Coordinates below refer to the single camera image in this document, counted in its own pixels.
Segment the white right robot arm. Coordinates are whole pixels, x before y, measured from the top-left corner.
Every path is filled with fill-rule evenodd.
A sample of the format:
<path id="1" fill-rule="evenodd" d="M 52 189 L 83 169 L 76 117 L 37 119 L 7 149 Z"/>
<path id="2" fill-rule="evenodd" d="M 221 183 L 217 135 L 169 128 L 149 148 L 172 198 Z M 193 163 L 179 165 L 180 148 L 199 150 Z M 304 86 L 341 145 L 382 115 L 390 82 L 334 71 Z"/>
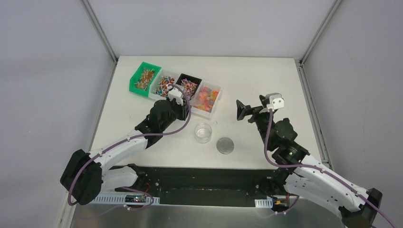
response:
<path id="1" fill-rule="evenodd" d="M 236 101 L 237 120 L 249 116 L 264 143 L 266 160 L 277 167 L 269 180 L 270 190 L 303 197 L 332 212 L 348 228 L 371 228 L 379 214 L 382 193 L 365 189 L 343 178 L 316 159 L 295 139 L 290 120 L 274 121 L 274 113 L 285 106 L 281 94 L 260 95 L 261 106 L 251 107 Z"/>

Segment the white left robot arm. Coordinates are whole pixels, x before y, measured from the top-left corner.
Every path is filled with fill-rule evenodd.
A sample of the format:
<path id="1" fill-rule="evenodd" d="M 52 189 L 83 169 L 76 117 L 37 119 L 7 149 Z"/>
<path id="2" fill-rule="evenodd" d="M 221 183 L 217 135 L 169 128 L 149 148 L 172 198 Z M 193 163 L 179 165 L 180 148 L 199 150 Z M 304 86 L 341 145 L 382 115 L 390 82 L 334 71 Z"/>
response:
<path id="1" fill-rule="evenodd" d="M 146 186 L 146 174 L 138 166 L 115 166 L 167 136 L 166 129 L 176 120 L 188 124 L 190 116 L 189 101 L 178 103 L 175 99 L 158 100 L 146 118 L 124 138 L 91 152 L 82 149 L 73 152 L 60 178 L 61 185 L 68 191 L 68 205 L 86 205 L 99 193 L 107 190 L 150 190 L 150 187 Z"/>

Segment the clear plastic jar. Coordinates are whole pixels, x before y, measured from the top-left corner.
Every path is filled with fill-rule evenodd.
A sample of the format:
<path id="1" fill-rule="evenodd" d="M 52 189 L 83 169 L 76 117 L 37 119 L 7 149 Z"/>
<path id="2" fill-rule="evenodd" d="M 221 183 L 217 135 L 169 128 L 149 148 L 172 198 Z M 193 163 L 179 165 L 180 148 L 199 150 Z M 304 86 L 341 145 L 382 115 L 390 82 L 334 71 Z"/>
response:
<path id="1" fill-rule="evenodd" d="M 194 129 L 195 139 L 199 143 L 208 143 L 212 137 L 212 129 L 207 123 L 199 123 Z"/>

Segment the green candy bin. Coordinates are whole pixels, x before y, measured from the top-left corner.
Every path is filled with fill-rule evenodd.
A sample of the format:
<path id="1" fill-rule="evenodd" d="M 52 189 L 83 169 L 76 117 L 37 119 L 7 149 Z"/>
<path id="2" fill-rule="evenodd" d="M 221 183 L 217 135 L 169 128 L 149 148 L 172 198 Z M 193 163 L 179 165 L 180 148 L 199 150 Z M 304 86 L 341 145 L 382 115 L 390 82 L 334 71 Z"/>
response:
<path id="1" fill-rule="evenodd" d="M 143 97 L 148 97 L 151 83 L 161 71 L 160 66 L 142 62 L 129 81 L 129 91 Z"/>

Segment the black swirl lollipop bin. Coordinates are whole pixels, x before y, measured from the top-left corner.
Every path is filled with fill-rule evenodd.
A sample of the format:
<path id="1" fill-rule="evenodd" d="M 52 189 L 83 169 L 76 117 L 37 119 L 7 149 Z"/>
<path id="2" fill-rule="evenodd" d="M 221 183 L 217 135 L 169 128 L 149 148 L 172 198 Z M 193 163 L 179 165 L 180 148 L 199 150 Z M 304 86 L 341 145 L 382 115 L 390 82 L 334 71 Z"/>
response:
<path id="1" fill-rule="evenodd" d="M 177 79 L 176 84 L 183 88 L 186 96 L 191 100 L 196 94 L 201 82 L 202 79 L 198 77 L 182 73 Z"/>

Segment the white star candy bin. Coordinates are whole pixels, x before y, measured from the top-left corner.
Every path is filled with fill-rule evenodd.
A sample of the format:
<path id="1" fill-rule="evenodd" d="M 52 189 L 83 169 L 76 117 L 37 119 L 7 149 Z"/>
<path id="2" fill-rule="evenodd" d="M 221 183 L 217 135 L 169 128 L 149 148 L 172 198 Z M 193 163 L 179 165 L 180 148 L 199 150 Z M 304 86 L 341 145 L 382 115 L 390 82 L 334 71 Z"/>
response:
<path id="1" fill-rule="evenodd" d="M 191 98 L 192 114 L 211 120 L 221 98 L 223 87 L 217 83 L 202 80 Z"/>

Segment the white lollipop bin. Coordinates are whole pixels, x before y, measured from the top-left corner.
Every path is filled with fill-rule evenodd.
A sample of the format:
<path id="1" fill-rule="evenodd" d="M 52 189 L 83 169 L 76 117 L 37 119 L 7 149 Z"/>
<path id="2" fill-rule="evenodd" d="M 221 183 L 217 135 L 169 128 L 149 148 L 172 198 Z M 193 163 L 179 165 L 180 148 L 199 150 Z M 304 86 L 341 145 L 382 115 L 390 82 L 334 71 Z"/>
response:
<path id="1" fill-rule="evenodd" d="M 180 74 L 166 68 L 161 68 L 149 86 L 148 98 L 164 100 L 168 95 L 168 84 L 175 84 Z"/>

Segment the clear jar lid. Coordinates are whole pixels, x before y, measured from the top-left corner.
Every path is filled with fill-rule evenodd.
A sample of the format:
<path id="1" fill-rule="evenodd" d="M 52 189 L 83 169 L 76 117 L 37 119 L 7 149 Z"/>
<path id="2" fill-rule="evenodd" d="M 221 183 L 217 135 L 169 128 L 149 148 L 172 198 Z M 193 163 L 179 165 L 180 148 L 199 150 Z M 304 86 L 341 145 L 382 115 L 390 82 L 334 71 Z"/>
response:
<path id="1" fill-rule="evenodd" d="M 222 137 L 216 142 L 216 148 L 221 154 L 230 154 L 234 151 L 235 145 L 231 138 Z"/>

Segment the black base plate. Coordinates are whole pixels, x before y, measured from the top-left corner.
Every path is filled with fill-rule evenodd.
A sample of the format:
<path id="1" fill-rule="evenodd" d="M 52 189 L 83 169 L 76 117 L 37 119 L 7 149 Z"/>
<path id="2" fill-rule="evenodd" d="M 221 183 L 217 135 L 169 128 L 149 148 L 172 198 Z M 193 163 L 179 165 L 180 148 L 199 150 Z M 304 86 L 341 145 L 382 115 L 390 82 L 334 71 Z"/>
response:
<path id="1" fill-rule="evenodd" d="M 291 196 L 280 184 L 279 170 L 129 167 L 140 172 L 131 188 L 159 197 L 164 205 L 254 207 L 255 200 L 289 202 Z"/>

